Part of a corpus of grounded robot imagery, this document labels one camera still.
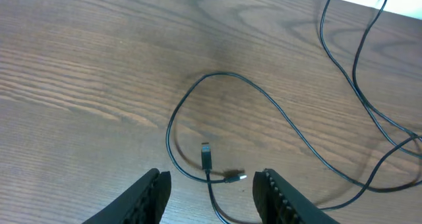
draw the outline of wood grain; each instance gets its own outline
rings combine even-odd
[[[206,186],[178,173],[164,145],[181,96],[215,70],[262,86],[326,160],[365,181],[392,145],[319,44],[325,1],[0,0],[0,222],[79,223],[157,167],[170,170],[173,183],[162,223],[218,223]],[[332,1],[325,37],[348,72],[374,14]],[[372,103],[418,133],[421,52],[422,22],[383,13],[358,68]],[[386,129],[396,141],[406,138]],[[358,191],[234,78],[210,78],[195,90],[177,118],[176,138],[193,162],[200,163],[200,143],[210,142],[216,171],[246,170],[246,181],[215,185],[219,205],[236,219],[259,220],[252,177],[266,167],[319,206]],[[409,182],[418,172],[418,160],[397,152],[374,185]],[[341,223],[420,223],[421,195],[419,187],[367,192],[329,215]]]

